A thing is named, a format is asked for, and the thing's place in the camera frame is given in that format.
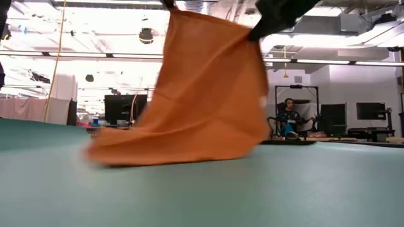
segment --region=desk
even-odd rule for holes
[[[389,143],[404,143],[404,138],[402,137],[387,137],[386,141]]]
[[[372,142],[386,142],[389,134],[394,135],[394,131],[390,132],[384,127],[368,127],[368,128],[356,128],[348,129],[348,135],[357,139],[366,139]]]
[[[102,128],[106,128],[106,127],[86,127],[85,129],[86,129],[87,133],[89,133],[92,137],[94,137],[96,135],[97,131]],[[110,128],[121,129],[121,130],[130,129],[130,127],[110,127]]]
[[[300,137],[301,141],[357,141],[356,138],[337,138],[337,137]],[[285,140],[284,137],[275,137],[274,140]]]
[[[101,168],[77,127],[0,119],[1,227],[397,227],[404,152],[261,145],[245,158]]]

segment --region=ceiling light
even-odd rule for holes
[[[87,82],[94,82],[94,76],[91,74],[87,74],[86,76],[86,81]]]
[[[289,45],[299,47],[346,47],[347,38],[341,35],[295,35]]]
[[[139,33],[139,40],[143,44],[152,44],[153,43],[153,35],[151,28],[142,28]]]
[[[111,88],[107,87],[80,87],[79,90],[111,90]]]
[[[0,50],[0,55],[42,56],[42,52]]]
[[[4,85],[4,88],[51,88],[50,85],[23,85],[23,84],[13,84]]]
[[[309,64],[349,64],[349,61],[339,61],[339,60],[314,60],[314,59],[299,59],[298,63],[309,63]]]
[[[310,9],[305,16],[338,16],[343,13],[343,10],[346,8],[339,8],[339,7],[314,7]]]
[[[376,61],[357,61],[357,66],[404,66],[404,62],[376,62]]]
[[[117,58],[143,58],[143,59],[163,59],[160,54],[113,54]]]
[[[276,58],[265,58],[264,62],[282,62],[282,63],[289,63],[291,59],[276,59]]]
[[[56,52],[49,53],[50,56],[57,56]],[[76,52],[61,52],[61,57],[106,57],[106,54],[101,53],[76,53]]]
[[[393,38],[389,38],[377,47],[402,47],[404,46],[404,33],[401,33]]]
[[[54,0],[55,2],[63,3],[64,0]],[[101,4],[152,4],[162,5],[159,1],[126,1],[126,0],[66,0],[68,3],[101,3]]]

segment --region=computer monitor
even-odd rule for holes
[[[135,95],[105,95],[105,120],[116,125],[118,120],[130,121],[131,107]],[[136,120],[146,107],[147,95],[137,95],[133,105],[133,119]]]
[[[322,104],[320,115],[331,119],[334,125],[346,125],[345,104]]]
[[[356,103],[358,120],[386,120],[384,103]]]

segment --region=pink curtain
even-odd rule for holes
[[[44,119],[45,102],[45,99],[37,98],[0,99],[0,117],[41,122]],[[46,122],[66,124],[69,103],[69,100],[51,98]]]

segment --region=orange cloth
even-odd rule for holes
[[[129,131],[101,130],[88,148],[106,165],[240,158],[268,135],[268,82],[249,28],[172,10],[153,100]]]

